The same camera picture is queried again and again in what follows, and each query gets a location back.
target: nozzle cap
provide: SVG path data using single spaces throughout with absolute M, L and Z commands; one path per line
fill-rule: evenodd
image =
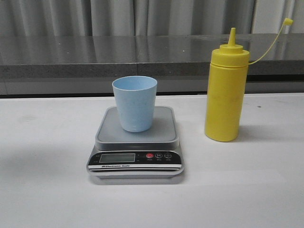
M 294 20 L 292 20 L 290 18 L 285 18 L 283 24 L 290 26 L 293 24 L 293 22 L 294 22 Z
M 236 44 L 236 28 L 231 28 L 229 41 L 212 52 L 211 63 L 221 67 L 244 67 L 249 62 L 249 52 Z

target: gray curtain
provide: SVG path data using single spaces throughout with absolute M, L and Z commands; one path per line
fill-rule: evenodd
M 0 36 L 250 33 L 255 0 L 0 0 Z

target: granite countertop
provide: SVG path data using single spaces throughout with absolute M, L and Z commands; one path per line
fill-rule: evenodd
M 259 58 L 276 34 L 239 34 Z M 248 75 L 303 75 L 304 34 L 281 35 Z M 206 78 L 211 52 L 228 35 L 158 37 L 1 37 L 0 79 L 95 78 L 151 75 Z

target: yellow squeeze bottle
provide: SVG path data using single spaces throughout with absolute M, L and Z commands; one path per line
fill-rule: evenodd
M 285 19 L 275 38 L 277 40 L 283 25 L 291 25 Z M 236 29 L 231 28 L 228 44 L 220 45 L 212 51 L 207 94 L 205 134 L 216 141 L 228 142 L 238 136 L 245 84 L 248 72 L 249 52 L 235 44 Z

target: red button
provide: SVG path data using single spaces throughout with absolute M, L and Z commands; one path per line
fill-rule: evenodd
M 146 154 L 146 157 L 147 158 L 152 158 L 152 157 L 154 157 L 154 155 L 152 153 L 148 153 L 148 154 Z

